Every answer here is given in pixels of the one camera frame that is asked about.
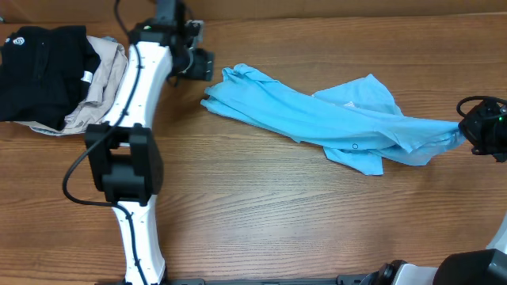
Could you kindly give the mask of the light blue t-shirt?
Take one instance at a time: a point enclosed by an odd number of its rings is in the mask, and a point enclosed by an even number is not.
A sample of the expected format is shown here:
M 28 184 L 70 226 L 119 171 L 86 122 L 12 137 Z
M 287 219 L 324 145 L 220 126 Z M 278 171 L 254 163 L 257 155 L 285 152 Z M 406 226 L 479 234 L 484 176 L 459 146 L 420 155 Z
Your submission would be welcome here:
M 462 145 L 452 121 L 405 116 L 372 74 L 311 95 L 238 64 L 205 90 L 211 113 L 321 146 L 332 162 L 364 175 L 383 175 L 383 159 L 411 166 Z

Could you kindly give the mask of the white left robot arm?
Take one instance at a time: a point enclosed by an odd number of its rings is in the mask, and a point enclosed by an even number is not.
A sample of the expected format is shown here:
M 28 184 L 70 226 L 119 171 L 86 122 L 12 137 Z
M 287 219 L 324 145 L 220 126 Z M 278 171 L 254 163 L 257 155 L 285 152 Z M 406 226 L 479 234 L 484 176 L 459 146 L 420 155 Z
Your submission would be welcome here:
M 166 261 L 158 241 L 155 205 L 164 164 L 152 132 L 167 78 L 210 81 L 214 55 L 198 44 L 204 23 L 174 27 L 138 24 L 115 101 L 100 124 L 85 133 L 98 191 L 112 205 L 126 259 L 123 284 L 166 284 Z

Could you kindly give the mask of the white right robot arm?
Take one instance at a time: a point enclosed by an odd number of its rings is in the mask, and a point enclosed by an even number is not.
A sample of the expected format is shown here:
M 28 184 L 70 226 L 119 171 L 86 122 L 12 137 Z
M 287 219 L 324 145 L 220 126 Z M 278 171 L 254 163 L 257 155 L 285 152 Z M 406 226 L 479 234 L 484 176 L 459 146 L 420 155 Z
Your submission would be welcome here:
M 457 104 L 456 111 L 463 117 L 459 129 L 472 144 L 472 154 L 491 155 L 505 163 L 506 100 L 466 97 Z M 506 221 L 484 250 L 452 254 L 437 268 L 394 260 L 366 275 L 359 284 L 506 285 Z

